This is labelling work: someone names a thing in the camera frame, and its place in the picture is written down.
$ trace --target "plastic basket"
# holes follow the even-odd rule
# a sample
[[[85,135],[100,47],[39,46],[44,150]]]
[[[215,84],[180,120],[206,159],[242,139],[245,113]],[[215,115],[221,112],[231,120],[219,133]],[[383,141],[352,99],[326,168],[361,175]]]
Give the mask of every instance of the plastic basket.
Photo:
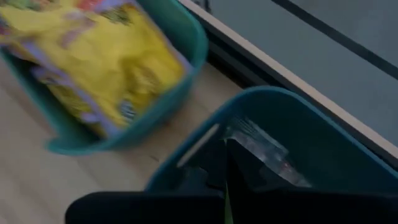
[[[191,63],[192,71],[173,90],[161,96],[146,114],[130,127],[109,139],[99,139],[72,117],[48,89],[30,74],[31,63],[1,53],[28,95],[56,130],[57,138],[47,148],[60,154],[77,155],[124,148],[139,143],[160,122],[181,105],[206,60],[208,41],[200,23],[177,0],[137,0],[169,38],[173,46]]]
[[[161,165],[146,190],[176,188],[187,176],[190,161],[211,148],[209,144],[220,142],[228,122],[237,115],[249,118],[285,146],[294,167],[312,187],[398,192],[398,173],[393,168],[309,102],[270,86],[247,89],[222,106]]]

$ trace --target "snack bag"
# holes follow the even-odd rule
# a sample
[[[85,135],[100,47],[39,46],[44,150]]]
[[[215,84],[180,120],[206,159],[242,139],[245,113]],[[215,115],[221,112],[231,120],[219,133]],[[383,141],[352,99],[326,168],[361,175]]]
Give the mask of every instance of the snack bag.
[[[39,34],[51,27],[62,26],[62,14],[76,11],[71,0],[0,0],[0,44],[24,59],[36,62],[20,40]]]
[[[135,1],[84,3],[63,0],[57,9],[29,13],[32,21],[58,16],[42,27],[5,16],[2,7],[0,13],[13,33],[30,37],[17,43],[42,66],[38,79],[80,121],[112,136],[173,88],[189,64]]]

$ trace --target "wooden surface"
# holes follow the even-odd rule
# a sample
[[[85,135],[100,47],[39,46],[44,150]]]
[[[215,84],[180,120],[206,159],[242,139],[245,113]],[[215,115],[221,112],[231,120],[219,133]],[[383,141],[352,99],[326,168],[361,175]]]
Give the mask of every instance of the wooden surface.
[[[205,65],[177,114],[143,145],[68,157],[46,151],[52,129],[0,62],[0,224],[63,223],[69,204],[101,190],[140,190],[209,114],[241,89]]]

